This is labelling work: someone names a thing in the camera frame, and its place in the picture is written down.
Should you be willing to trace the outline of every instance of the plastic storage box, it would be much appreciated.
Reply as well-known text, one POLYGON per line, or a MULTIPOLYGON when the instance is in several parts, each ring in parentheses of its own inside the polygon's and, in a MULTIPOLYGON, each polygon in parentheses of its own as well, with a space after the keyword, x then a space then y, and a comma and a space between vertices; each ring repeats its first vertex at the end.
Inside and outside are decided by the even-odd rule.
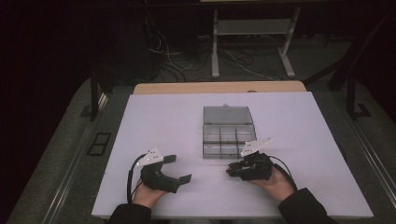
POLYGON ((239 159, 246 142, 256 140, 247 106, 205 106, 204 159, 239 159))

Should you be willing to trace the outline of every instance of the wooden edge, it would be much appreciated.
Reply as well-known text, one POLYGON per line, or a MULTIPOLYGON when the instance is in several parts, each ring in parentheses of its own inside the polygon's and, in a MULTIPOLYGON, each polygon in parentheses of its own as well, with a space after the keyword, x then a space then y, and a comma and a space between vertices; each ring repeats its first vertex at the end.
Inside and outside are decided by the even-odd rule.
POLYGON ((301 81, 193 82, 138 84, 134 94, 306 91, 301 81))

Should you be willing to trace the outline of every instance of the gray carpet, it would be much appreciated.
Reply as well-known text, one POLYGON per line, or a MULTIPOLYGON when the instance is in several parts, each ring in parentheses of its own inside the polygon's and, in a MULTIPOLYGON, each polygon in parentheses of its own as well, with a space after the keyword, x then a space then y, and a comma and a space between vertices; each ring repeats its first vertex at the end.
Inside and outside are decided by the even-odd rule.
MULTIPOLYGON (((304 80, 337 61, 349 47, 347 42, 331 42, 327 47, 324 47, 323 43, 324 40, 320 37, 293 40, 289 56, 297 75, 297 80, 304 80)), ((227 50, 232 43, 221 44, 223 44, 222 48, 227 50)), ((265 38, 262 40, 261 47, 258 50, 252 48, 246 50, 249 54, 254 53, 252 56, 246 55, 241 51, 229 50, 227 52, 230 52, 235 58, 245 57, 240 63, 251 63, 247 67, 250 71, 265 76, 289 79, 286 77, 276 54, 276 47, 280 44, 281 42, 277 39, 265 38)), ((171 66, 173 65, 168 63, 167 70, 163 69, 152 82, 176 82, 177 80, 181 82, 184 81, 183 76, 187 81, 267 80, 265 77, 253 75, 240 67, 238 68, 239 65, 233 63, 226 52, 222 52, 220 55, 222 59, 219 60, 219 79, 211 78, 210 51, 208 48, 203 47, 199 57, 172 55, 172 62, 182 67, 189 67, 190 64, 192 66, 188 70, 182 71, 182 74, 179 74, 174 71, 175 69, 172 69, 171 66)), ((356 134, 354 134, 350 122, 348 122, 349 117, 345 115, 343 107, 345 103, 343 101, 346 99, 345 90, 339 92, 328 91, 326 85, 330 77, 331 74, 319 79, 307 86, 307 89, 314 93, 334 139, 345 151, 347 164, 375 214, 375 217, 369 219, 339 220, 339 222, 345 224, 394 223, 394 220, 396 220, 395 207, 391 204, 373 169, 365 158, 361 144, 356 134)), ((76 176, 67 185, 70 188, 65 190, 65 197, 60 200, 60 209, 52 221, 54 223, 104 223, 102 219, 92 217, 91 211, 96 192, 99 189, 104 170, 106 169, 112 145, 117 136, 123 109, 132 91, 133 87, 120 86, 115 88, 114 92, 108 95, 107 104, 97 120, 89 122, 89 118, 80 116, 84 107, 90 104, 89 80, 81 86, 64 114, 64 118, 59 124, 55 135, 53 135, 42 160, 32 175, 8 223, 41 223, 44 220, 58 188, 64 184, 64 176, 67 174, 69 165, 72 164, 73 159, 78 154, 77 150, 80 148, 81 142, 85 142, 86 145, 83 144, 83 153, 80 154, 80 159, 74 166, 76 176), (84 132, 90 127, 92 134, 87 138, 84 132), (97 133, 111 133, 106 152, 100 157, 86 155, 85 152, 97 133)), ((389 172, 395 176, 396 164, 392 163, 396 153, 394 150, 394 146, 396 146, 396 128, 394 123, 363 86, 358 87, 357 102, 364 104, 372 115, 369 118, 359 118, 359 125, 367 134, 370 143, 389 172)))

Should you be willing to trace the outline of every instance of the dark background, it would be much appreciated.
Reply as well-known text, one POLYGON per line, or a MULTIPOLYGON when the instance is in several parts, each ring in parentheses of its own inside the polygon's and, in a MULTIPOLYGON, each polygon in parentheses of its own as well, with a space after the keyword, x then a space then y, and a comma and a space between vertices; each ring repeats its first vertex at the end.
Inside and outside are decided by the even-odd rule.
MULTIPOLYGON (((348 2, 303 7, 296 37, 362 35, 384 14, 378 1, 348 2)), ((70 100, 90 74, 95 72, 102 88, 111 92, 115 85, 134 85, 156 76, 156 59, 146 51, 149 31, 144 11, 81 10, 69 2, 1 0, 0 4, 0 85, 5 98, 0 223, 5 223, 70 100)), ((194 52, 192 43, 198 35, 211 35, 211 10, 152 13, 162 18, 158 26, 170 44, 187 51, 194 52)), ((266 13, 250 8, 230 9, 220 15, 274 18, 283 13, 283 7, 275 7, 266 13)), ((393 119, 395 18, 393 12, 354 70, 393 119)))

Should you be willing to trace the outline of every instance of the person's right hand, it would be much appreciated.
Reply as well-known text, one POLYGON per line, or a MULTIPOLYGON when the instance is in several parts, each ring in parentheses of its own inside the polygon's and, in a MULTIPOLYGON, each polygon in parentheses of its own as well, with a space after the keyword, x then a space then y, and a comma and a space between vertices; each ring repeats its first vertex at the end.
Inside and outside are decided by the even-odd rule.
POLYGON ((291 186, 288 179, 280 173, 275 167, 272 168, 272 175, 268 180, 250 180, 251 184, 254 184, 265 191, 275 200, 283 202, 291 194, 294 193, 294 189, 291 186))

